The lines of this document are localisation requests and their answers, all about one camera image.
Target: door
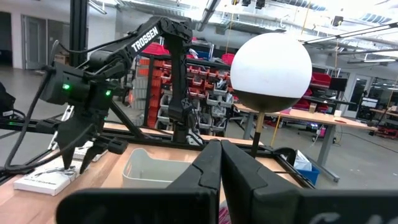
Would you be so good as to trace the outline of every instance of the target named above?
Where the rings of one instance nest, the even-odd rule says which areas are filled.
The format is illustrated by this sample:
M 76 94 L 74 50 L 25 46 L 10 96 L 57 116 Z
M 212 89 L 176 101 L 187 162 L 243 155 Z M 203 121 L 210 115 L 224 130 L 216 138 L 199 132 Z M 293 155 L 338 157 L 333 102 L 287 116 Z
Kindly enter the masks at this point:
M 24 16 L 25 69 L 39 69 L 45 64 L 45 20 Z
M 371 84 L 371 77 L 366 77 L 362 75 L 356 75 L 356 80 L 353 83 L 352 93 L 350 97 L 350 102 L 359 104 L 365 90 L 369 90 Z M 346 107 L 344 116 L 349 118 L 355 118 L 358 112 L 359 105 L 349 105 Z

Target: white bag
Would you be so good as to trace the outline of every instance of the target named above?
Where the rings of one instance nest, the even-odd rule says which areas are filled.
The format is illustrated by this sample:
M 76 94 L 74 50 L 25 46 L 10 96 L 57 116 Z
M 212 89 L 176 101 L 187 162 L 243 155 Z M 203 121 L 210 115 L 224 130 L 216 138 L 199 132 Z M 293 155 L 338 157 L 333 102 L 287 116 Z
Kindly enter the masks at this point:
M 294 161 L 294 169 L 312 171 L 311 162 L 299 150 Z

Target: green led light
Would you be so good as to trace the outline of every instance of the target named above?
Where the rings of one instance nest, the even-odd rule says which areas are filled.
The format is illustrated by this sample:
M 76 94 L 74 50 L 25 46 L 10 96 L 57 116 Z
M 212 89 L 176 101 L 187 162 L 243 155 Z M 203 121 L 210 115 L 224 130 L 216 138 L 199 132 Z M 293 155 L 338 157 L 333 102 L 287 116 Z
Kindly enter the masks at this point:
M 69 89 L 70 89 L 70 85 L 68 85 L 68 84 L 63 84 L 63 85 L 62 85 L 62 88 L 63 88 L 64 90 L 69 90 Z

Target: white box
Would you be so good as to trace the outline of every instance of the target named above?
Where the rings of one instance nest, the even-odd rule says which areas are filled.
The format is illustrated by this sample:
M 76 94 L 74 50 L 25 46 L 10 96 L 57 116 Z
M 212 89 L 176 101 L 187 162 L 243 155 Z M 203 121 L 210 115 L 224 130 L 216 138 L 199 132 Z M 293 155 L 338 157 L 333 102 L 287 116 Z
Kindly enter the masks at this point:
M 80 167 L 80 161 L 72 161 L 70 168 L 64 171 L 62 158 L 58 157 L 16 180 L 14 189 L 55 196 L 79 176 Z
M 297 150 L 296 160 L 294 161 L 294 169 L 312 171 L 311 162 L 299 150 Z
M 124 188 L 166 188 L 190 162 L 153 159 L 145 149 L 135 149 L 123 170 Z
M 87 141 L 86 144 L 82 147 L 76 147 L 75 148 L 75 152 L 73 153 L 73 158 L 74 159 L 78 159 L 78 160 L 83 160 L 86 156 L 87 150 L 93 146 L 93 142 L 92 141 Z M 105 155 L 105 153 L 108 150 L 104 151 L 104 153 L 96 155 L 94 157 L 94 159 L 92 160 L 93 162 L 98 161 L 103 155 Z

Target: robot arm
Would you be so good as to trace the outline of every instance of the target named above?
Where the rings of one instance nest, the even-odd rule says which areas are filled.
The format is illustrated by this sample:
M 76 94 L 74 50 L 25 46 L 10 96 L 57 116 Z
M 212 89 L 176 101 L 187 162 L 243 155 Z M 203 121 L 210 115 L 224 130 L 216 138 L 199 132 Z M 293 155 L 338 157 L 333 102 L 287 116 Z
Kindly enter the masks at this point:
M 165 44 L 171 54 L 173 97 L 169 105 L 169 116 L 175 123 L 173 140 L 185 142 L 188 128 L 192 125 L 192 104 L 187 95 L 187 50 L 192 41 L 192 30 L 184 22 L 171 21 L 166 17 L 151 17 L 142 24 L 131 38 L 93 52 L 88 61 L 90 70 L 108 75 L 106 78 L 121 78 L 131 68 L 134 57 L 141 53 L 158 36 L 165 38 Z
M 66 169 L 72 162 L 74 148 L 84 145 L 88 140 L 93 141 L 94 145 L 83 160 L 84 166 L 106 148 L 113 153 L 123 153 L 127 143 L 121 144 L 100 136 L 109 109 L 115 111 L 117 108 L 112 100 L 116 86 L 107 79 L 125 76 L 136 55 L 158 36 L 165 38 L 172 59 L 173 96 L 169 104 L 169 116 L 175 125 L 173 141 L 186 143 L 191 128 L 188 125 L 192 125 L 190 120 L 194 118 L 192 104 L 188 100 L 185 64 L 185 54 L 191 43 L 192 30 L 184 22 L 171 21 L 165 17 L 151 17 L 127 37 L 105 44 L 93 52 L 90 58 L 77 68 L 54 62 L 40 99 L 48 103 L 58 105 L 68 103 L 74 106 L 73 116 L 56 124 L 58 135 L 55 141 L 60 149 L 74 142 L 73 146 L 62 154 Z M 120 116 L 128 120 L 125 114 L 116 115 L 121 120 L 123 119 Z M 141 130 L 133 124 L 126 126 L 136 137 L 144 138 Z

